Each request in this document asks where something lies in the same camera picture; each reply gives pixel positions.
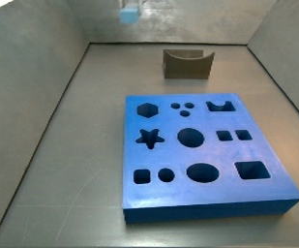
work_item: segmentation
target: hexagonal hole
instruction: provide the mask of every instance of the hexagonal hole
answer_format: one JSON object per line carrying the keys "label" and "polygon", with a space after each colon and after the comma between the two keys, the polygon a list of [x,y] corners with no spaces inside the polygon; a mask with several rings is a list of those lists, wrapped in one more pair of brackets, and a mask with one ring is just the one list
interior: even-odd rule
{"label": "hexagonal hole", "polygon": [[148,103],[138,105],[137,114],[145,118],[153,117],[157,114],[157,106]]}

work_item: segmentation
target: foam shape piece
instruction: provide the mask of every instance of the foam shape piece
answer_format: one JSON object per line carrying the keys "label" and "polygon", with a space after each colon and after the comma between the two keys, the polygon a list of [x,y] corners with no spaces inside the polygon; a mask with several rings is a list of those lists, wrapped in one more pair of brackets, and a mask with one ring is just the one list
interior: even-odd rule
{"label": "foam shape piece", "polygon": [[236,94],[125,98],[125,223],[282,214],[297,202]]}
{"label": "foam shape piece", "polygon": [[118,11],[120,23],[133,24],[138,21],[138,16],[138,7],[134,4],[125,5],[124,8]]}

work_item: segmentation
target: oval hole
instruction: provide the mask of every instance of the oval hole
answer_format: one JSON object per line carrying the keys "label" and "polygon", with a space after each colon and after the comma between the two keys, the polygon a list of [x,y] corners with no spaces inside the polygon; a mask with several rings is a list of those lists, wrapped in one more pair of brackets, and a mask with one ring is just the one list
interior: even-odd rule
{"label": "oval hole", "polygon": [[186,168],[186,176],[194,182],[208,183],[217,179],[218,171],[213,166],[198,163]]}
{"label": "oval hole", "polygon": [[182,146],[194,148],[201,146],[204,142],[204,136],[198,130],[193,128],[185,128],[178,132],[177,140]]}
{"label": "oval hole", "polygon": [[157,177],[162,182],[170,182],[174,179],[174,172],[164,168],[158,171]]}

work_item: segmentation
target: gray floor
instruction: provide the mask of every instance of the gray floor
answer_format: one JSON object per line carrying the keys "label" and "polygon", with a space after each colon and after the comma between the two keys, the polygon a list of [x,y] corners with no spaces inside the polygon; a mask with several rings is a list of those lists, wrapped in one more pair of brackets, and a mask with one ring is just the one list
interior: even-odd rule
{"label": "gray floor", "polygon": [[[214,51],[209,80],[162,79],[161,50]],[[299,186],[299,113],[244,46],[90,46],[0,227],[0,246],[299,246],[282,216],[125,226],[124,97],[234,92]]]}

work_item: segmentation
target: small circle hole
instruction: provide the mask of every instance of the small circle hole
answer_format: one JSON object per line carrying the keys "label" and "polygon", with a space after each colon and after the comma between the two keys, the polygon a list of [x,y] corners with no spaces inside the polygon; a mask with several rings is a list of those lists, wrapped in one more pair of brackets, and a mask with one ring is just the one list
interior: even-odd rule
{"label": "small circle hole", "polygon": [[173,103],[173,104],[170,104],[170,108],[172,109],[178,109],[180,108],[180,105],[177,103]]}
{"label": "small circle hole", "polygon": [[185,103],[185,108],[186,109],[192,109],[193,108],[193,104],[192,103]]}
{"label": "small circle hole", "polygon": [[190,113],[186,110],[181,110],[180,115],[184,117],[188,117],[190,115]]}

